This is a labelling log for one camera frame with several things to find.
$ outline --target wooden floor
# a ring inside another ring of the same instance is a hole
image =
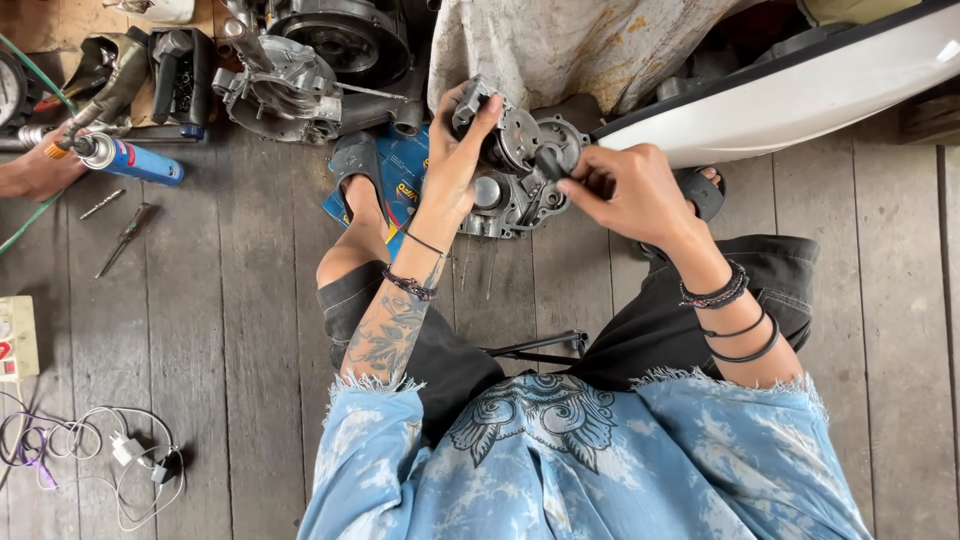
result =
[[[713,228],[820,242],[815,326],[801,357],[864,519],[881,539],[957,538],[951,344],[960,327],[949,315],[960,309],[950,291],[960,287],[960,149],[938,157],[934,147],[890,145],[891,119],[726,164],[728,201]],[[167,151],[188,164],[182,186],[103,174],[77,184],[0,256],[0,296],[34,297],[43,365],[26,385],[34,405],[61,418],[96,405],[152,410],[192,456],[187,489],[127,534],[101,482],[42,493],[32,470],[14,470],[0,492],[0,538],[297,532],[333,375],[314,296],[317,263],[341,232],[321,209],[329,151],[242,130]],[[78,221],[121,186],[125,197]],[[94,280],[141,201],[161,214]],[[0,237],[35,209],[0,201]],[[596,335],[646,272],[623,239],[577,209],[525,239],[460,237],[454,253],[439,306],[476,345],[572,328]],[[51,465],[61,482],[108,468],[107,455]],[[154,493],[138,480],[125,497],[145,503]]]

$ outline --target black shorts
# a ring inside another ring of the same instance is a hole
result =
[[[816,242],[755,234],[720,240],[717,247],[747,270],[750,292],[777,318],[784,337],[799,350],[810,332],[810,281],[819,251]],[[317,291],[324,327],[333,340],[333,365],[338,370],[353,331],[383,282],[385,269],[381,261],[368,262]],[[593,339],[585,357],[566,373],[600,390],[617,392],[629,391],[636,379],[657,368],[699,367],[721,379],[694,309],[680,306],[679,282],[672,264],[654,259],[640,294],[614,315]],[[444,436],[470,400],[506,379],[496,360],[464,343],[433,307],[426,312],[406,374],[426,382],[420,391],[423,435],[433,443]]]

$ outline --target blue spray can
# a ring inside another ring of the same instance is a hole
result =
[[[95,170],[138,178],[172,187],[183,180],[183,166],[106,134],[77,137],[73,151],[84,164]]]

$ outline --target leather bracelet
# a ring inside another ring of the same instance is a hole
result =
[[[410,222],[407,222],[407,227],[403,229],[403,233],[406,234],[407,236],[410,236],[411,238],[413,238],[419,245],[423,246],[424,248],[427,248],[428,250],[431,250],[431,251],[436,252],[437,255],[439,255],[441,258],[449,258],[449,257],[450,257],[450,252],[448,252],[448,251],[447,251],[447,252],[440,251],[440,250],[438,250],[437,248],[431,246],[430,244],[424,242],[423,240],[420,240],[420,239],[417,238],[416,236],[413,236],[412,234],[410,234]]]
[[[742,335],[742,334],[744,334],[744,333],[747,333],[748,331],[751,331],[751,330],[753,330],[754,328],[760,326],[760,323],[763,322],[763,319],[764,319],[766,316],[767,316],[767,311],[766,311],[766,309],[761,309],[761,310],[760,310],[760,318],[757,319],[755,323],[753,323],[752,325],[750,325],[750,327],[749,327],[748,329],[746,329],[746,330],[735,331],[734,333],[717,333],[717,332],[712,331],[712,330],[704,330],[703,328],[700,328],[700,330],[703,330],[703,331],[704,331],[704,335],[705,335],[706,337],[736,337],[736,336],[738,336],[738,335]]]
[[[734,363],[734,364],[742,364],[744,362],[756,360],[757,358],[760,358],[761,356],[766,355],[774,348],[774,345],[777,344],[777,340],[780,339],[780,323],[778,323],[777,319],[774,318],[774,316],[771,315],[770,313],[767,313],[767,316],[770,317],[770,320],[773,321],[774,323],[774,332],[770,335],[770,340],[767,341],[767,344],[764,345],[763,349],[760,349],[758,353],[750,356],[743,356],[742,358],[731,358],[729,356],[723,356],[723,355],[717,354],[717,352],[711,349],[709,345],[707,345],[707,350],[710,351],[710,354],[713,355],[714,358],[718,360],[723,360],[725,362]]]
[[[737,264],[736,261],[728,258],[727,262],[733,270],[733,275],[730,277],[730,281],[720,290],[709,294],[693,294],[686,290],[684,281],[680,280],[680,294],[684,297],[684,301],[680,302],[680,305],[693,306],[699,309],[719,309],[729,306],[737,298],[740,298],[743,292],[747,290],[750,277],[747,276],[747,271],[744,270],[743,266]]]
[[[396,274],[391,272],[389,268],[383,271],[383,279],[393,283],[394,285],[405,290],[406,292],[409,292],[424,302],[433,302],[434,300],[437,300],[437,289],[428,289],[413,278],[398,277]]]

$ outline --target white power strip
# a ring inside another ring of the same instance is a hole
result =
[[[0,382],[19,382],[39,373],[34,299],[0,298]]]

